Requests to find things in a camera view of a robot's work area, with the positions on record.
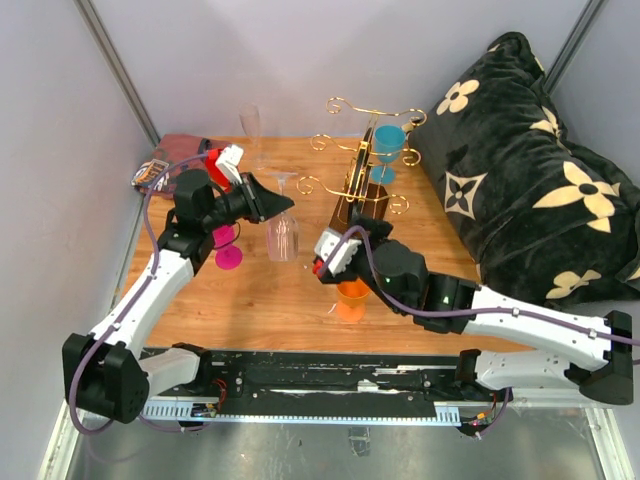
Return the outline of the gold wire glass rack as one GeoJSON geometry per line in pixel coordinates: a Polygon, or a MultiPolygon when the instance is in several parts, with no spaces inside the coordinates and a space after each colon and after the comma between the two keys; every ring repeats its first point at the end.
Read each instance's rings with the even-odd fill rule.
{"type": "Polygon", "coordinates": [[[340,144],[328,134],[316,134],[310,139],[312,149],[323,151],[328,143],[332,143],[343,151],[353,154],[350,167],[345,175],[343,186],[339,190],[328,188],[319,178],[306,175],[297,181],[296,188],[302,195],[310,195],[316,187],[337,197],[333,220],[347,226],[356,216],[367,216],[382,219],[386,213],[402,215],[409,210],[409,200],[398,194],[389,194],[383,185],[374,179],[374,158],[382,160],[398,154],[403,164],[414,167],[421,162],[421,154],[405,145],[389,153],[378,152],[374,149],[374,134],[382,117],[409,117],[408,129],[423,125],[428,118],[426,112],[419,108],[409,108],[400,112],[385,112],[377,109],[366,109],[353,105],[348,100],[334,96],[327,100],[325,108],[331,115],[337,115],[346,106],[350,110],[367,114],[369,120],[365,132],[356,147],[340,144]]]}

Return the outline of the pink wine glass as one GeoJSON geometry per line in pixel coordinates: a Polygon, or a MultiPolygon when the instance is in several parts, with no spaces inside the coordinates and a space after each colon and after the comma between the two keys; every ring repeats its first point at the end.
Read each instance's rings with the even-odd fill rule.
{"type": "Polygon", "coordinates": [[[235,228],[231,226],[223,226],[213,231],[215,263],[223,270],[232,270],[237,268],[242,260],[243,253],[241,249],[234,245],[236,241],[235,228]]]}

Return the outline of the red wine glass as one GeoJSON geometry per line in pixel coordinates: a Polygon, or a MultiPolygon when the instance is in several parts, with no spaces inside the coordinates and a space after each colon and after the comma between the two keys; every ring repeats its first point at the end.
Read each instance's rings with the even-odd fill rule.
{"type": "Polygon", "coordinates": [[[216,165],[216,162],[220,158],[222,152],[223,148],[215,148],[209,150],[204,160],[204,165],[209,173],[210,178],[225,192],[229,192],[232,189],[231,182],[225,176],[225,173],[216,165]]]}

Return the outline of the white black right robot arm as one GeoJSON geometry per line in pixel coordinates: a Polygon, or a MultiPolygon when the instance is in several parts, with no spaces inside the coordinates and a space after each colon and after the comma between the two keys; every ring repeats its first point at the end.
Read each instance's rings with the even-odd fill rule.
{"type": "Polygon", "coordinates": [[[614,406],[634,401],[629,315],[587,316],[516,300],[487,286],[431,273],[422,255],[388,237],[390,226],[351,226],[332,249],[334,277],[363,281],[393,312],[408,315],[432,333],[502,338],[526,351],[460,353],[455,392],[474,400],[508,388],[575,389],[589,400],[614,406]]]}

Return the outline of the black floral blanket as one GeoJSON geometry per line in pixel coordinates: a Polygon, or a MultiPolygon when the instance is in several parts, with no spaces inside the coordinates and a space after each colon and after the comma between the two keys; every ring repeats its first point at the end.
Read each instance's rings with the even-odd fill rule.
{"type": "Polygon", "coordinates": [[[409,136],[491,289],[539,305],[639,296],[639,189],[569,140],[519,32],[493,40],[409,136]]]}

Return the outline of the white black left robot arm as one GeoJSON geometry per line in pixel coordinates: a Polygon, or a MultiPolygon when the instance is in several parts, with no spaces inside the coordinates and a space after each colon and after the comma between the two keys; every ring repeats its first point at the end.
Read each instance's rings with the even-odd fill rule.
{"type": "Polygon", "coordinates": [[[214,250],[214,230],[244,219],[257,224],[293,207],[291,198],[243,173],[224,191],[204,170],[177,177],[174,207],[145,270],[118,305],[86,335],[62,347],[66,400],[72,414],[91,412],[128,424],[147,400],[174,387],[207,393],[214,383],[208,350],[179,343],[142,358],[154,326],[214,250]]]}

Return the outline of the orange wine glass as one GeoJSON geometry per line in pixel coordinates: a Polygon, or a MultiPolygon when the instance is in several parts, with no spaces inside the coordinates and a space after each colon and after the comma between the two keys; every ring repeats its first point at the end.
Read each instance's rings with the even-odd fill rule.
{"type": "Polygon", "coordinates": [[[366,313],[370,289],[362,280],[344,281],[337,285],[336,314],[346,322],[357,323],[366,313]]]}

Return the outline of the clear champagne flute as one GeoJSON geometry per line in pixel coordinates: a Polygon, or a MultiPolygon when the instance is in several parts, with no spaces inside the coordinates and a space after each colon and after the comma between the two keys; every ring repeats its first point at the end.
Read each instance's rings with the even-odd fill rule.
{"type": "Polygon", "coordinates": [[[239,109],[239,119],[244,134],[252,146],[252,161],[258,170],[269,166],[269,156],[262,145],[262,128],[259,108],[253,103],[245,103],[239,109]]]}

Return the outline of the maroon printed t-shirt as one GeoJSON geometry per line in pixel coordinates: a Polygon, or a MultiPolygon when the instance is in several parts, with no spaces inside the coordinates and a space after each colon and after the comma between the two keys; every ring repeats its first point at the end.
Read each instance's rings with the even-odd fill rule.
{"type": "MultiPolygon", "coordinates": [[[[155,178],[166,168],[186,158],[207,153],[209,150],[223,149],[228,145],[225,141],[214,140],[189,134],[166,134],[159,144],[139,166],[131,185],[141,193],[146,193],[155,178]]],[[[205,170],[205,160],[197,158],[178,167],[155,185],[155,195],[171,198],[176,187],[177,176],[187,170],[205,170]]]]}

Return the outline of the clear round wine glass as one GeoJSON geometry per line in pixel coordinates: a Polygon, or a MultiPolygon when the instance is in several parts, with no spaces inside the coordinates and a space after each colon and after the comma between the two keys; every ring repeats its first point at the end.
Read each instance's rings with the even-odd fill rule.
{"type": "Polygon", "coordinates": [[[290,262],[299,252],[299,225],[288,212],[278,214],[267,222],[267,253],[273,262],[290,262]]]}

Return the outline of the blue wine glass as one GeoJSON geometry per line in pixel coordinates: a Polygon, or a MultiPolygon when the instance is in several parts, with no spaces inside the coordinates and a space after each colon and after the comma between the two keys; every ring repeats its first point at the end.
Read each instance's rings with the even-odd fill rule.
{"type": "Polygon", "coordinates": [[[382,125],[374,132],[373,153],[378,164],[373,167],[371,179],[380,185],[388,185],[395,179],[391,164],[398,158],[405,143],[404,131],[394,125],[382,125]]]}

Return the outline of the aluminium frame rail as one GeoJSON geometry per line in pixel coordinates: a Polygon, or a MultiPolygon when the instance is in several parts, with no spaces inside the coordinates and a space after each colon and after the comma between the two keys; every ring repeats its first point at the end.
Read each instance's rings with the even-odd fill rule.
{"type": "Polygon", "coordinates": [[[152,145],[157,146],[161,140],[160,134],[94,2],[91,0],[74,0],[73,3],[87,25],[90,34],[103,55],[105,62],[119,85],[143,133],[152,145]]]}

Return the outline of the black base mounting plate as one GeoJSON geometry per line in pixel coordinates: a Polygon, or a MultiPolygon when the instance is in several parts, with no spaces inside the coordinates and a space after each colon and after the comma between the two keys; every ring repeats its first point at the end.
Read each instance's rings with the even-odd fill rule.
{"type": "Polygon", "coordinates": [[[208,385],[150,399],[154,419],[458,425],[456,407],[489,412],[507,398],[458,377],[448,356],[214,350],[208,385]]]}

